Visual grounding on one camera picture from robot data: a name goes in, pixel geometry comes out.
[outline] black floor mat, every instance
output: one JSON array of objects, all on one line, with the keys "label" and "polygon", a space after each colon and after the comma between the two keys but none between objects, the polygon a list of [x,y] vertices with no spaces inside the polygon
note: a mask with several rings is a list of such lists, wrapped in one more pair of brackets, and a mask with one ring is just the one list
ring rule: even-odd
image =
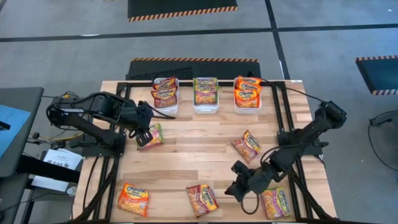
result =
[{"label": "black floor mat", "polygon": [[127,17],[134,22],[235,10],[236,0],[129,0]]},{"label": "black floor mat", "polygon": [[359,57],[355,61],[373,95],[398,94],[398,56]]},{"label": "black floor mat", "polygon": [[239,75],[261,78],[257,59],[228,58],[134,58],[126,80],[153,80],[175,75],[181,80],[193,77],[217,77],[232,80]]}]

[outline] white sticker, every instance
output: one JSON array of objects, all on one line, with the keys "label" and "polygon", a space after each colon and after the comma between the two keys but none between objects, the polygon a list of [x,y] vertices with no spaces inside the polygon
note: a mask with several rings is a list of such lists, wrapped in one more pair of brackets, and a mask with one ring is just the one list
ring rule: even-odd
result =
[{"label": "white sticker", "polygon": [[63,112],[67,112],[67,113],[84,113],[85,111],[83,111],[82,109],[65,109],[65,108],[61,108],[61,110]]}]

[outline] white paper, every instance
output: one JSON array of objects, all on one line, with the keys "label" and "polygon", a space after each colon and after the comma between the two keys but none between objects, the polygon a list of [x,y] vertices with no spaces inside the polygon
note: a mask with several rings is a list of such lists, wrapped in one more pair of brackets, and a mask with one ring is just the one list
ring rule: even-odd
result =
[{"label": "white paper", "polygon": [[[75,170],[77,165],[81,161],[81,158],[81,155],[71,152],[67,149],[49,149],[44,157],[44,162]],[[32,181],[32,185],[36,187],[43,187],[46,189],[64,192],[67,190],[68,182],[54,180],[47,177],[35,176]]]}]

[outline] gray carpet floor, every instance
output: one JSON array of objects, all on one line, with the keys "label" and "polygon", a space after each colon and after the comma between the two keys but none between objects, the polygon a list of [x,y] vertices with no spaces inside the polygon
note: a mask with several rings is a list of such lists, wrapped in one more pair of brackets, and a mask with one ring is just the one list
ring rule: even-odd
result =
[{"label": "gray carpet floor", "polygon": [[[394,0],[271,0],[278,27],[392,24]],[[173,30],[270,28],[263,0],[238,0],[239,10],[144,22],[127,22],[127,1],[8,0],[0,12],[0,38],[118,34]],[[333,100],[348,113],[343,128],[322,135],[326,172],[338,216],[343,220],[397,223],[397,173],[383,166],[368,141],[368,119],[397,109],[398,96],[372,96],[355,57],[397,55],[398,29],[280,32],[290,78],[307,93]],[[271,32],[137,37],[98,40],[0,42],[0,87],[42,86],[45,95],[67,90],[98,91],[102,80],[123,80],[133,57],[258,58],[262,76],[283,79]],[[312,112],[317,102],[309,100]],[[33,131],[54,135],[43,99]],[[376,151],[398,168],[397,130],[372,128]],[[47,146],[28,145],[36,156]],[[63,222],[71,200],[35,204],[31,223]]]}]

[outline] blue mat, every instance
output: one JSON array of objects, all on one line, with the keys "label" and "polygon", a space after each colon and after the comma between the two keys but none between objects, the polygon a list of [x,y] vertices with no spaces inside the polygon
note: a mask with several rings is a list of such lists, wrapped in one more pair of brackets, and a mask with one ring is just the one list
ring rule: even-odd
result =
[{"label": "blue mat", "polygon": [[0,131],[0,157],[21,130],[29,115],[30,112],[0,105],[0,121],[11,125],[10,130]]}]

